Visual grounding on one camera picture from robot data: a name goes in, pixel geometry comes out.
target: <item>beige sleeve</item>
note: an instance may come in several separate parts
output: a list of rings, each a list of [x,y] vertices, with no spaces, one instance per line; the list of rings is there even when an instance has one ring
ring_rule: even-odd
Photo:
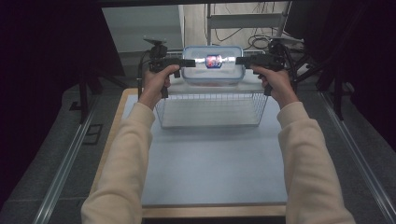
[[[140,223],[141,194],[149,162],[150,128],[155,117],[145,105],[136,103],[109,151],[97,191],[81,208],[82,222]]]
[[[318,123],[301,102],[285,106],[277,116],[279,144],[288,192],[286,223],[355,223],[345,209],[332,158]]]

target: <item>gray carpet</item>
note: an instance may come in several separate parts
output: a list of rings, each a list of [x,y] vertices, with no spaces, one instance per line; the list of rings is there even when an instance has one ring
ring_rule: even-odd
[[[80,208],[88,196],[94,175],[105,147],[108,132],[117,110],[122,89],[102,80],[104,93],[94,111],[91,125],[102,127],[97,144],[92,136],[86,136],[76,157],[69,177],[62,190],[49,223],[80,223]],[[308,114],[317,119],[324,132],[327,146],[340,178],[346,208],[354,215],[357,223],[386,223],[373,194],[352,160],[352,157],[334,126],[325,104],[313,90],[312,82],[301,85],[298,95]],[[70,111],[71,104],[78,101],[77,87],[64,94],[63,107],[46,141],[35,160],[26,171],[19,185],[5,203],[0,214],[0,223],[32,223],[36,212],[50,186],[64,153],[68,149],[78,128],[79,111]],[[359,114],[348,98],[343,102],[345,123],[375,171],[376,176],[393,201],[396,180],[392,174],[396,166],[396,155],[373,127]],[[283,217],[271,218],[204,218],[204,219],[147,219],[145,223],[284,223]]]

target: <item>dark background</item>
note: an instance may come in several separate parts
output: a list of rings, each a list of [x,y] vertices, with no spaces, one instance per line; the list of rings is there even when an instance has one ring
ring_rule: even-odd
[[[316,61],[323,61],[337,45],[358,3],[312,1],[305,6],[305,20],[300,18],[293,26],[303,31],[296,37],[304,37]],[[3,204],[50,131],[63,92],[93,68],[111,75],[124,74],[100,5],[0,4]],[[352,102],[393,148],[395,9],[392,0],[371,1],[343,49],[342,61],[344,81],[355,89]]]

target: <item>hand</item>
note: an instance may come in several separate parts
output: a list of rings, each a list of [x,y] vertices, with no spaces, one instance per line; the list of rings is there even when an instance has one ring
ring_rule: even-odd
[[[254,72],[262,74],[262,86],[264,88],[268,84],[272,86],[271,96],[278,102],[281,109],[285,105],[299,102],[297,95],[290,85],[289,74],[286,70],[274,72],[257,65],[251,65],[250,68]]]
[[[178,69],[178,65],[169,65],[157,74],[147,71],[145,74],[145,88],[138,102],[154,109],[154,106],[162,98],[161,89],[163,86],[171,86],[169,75],[173,74]]]

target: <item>person's left hand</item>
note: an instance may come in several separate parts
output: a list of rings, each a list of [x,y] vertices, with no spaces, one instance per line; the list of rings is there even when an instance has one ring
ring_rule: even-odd
[[[161,100],[161,89],[163,86],[170,87],[171,82],[169,75],[173,74],[179,69],[179,66],[169,65],[159,73],[152,73],[147,71],[145,74],[145,88],[139,98],[139,103],[154,109],[154,106]]]

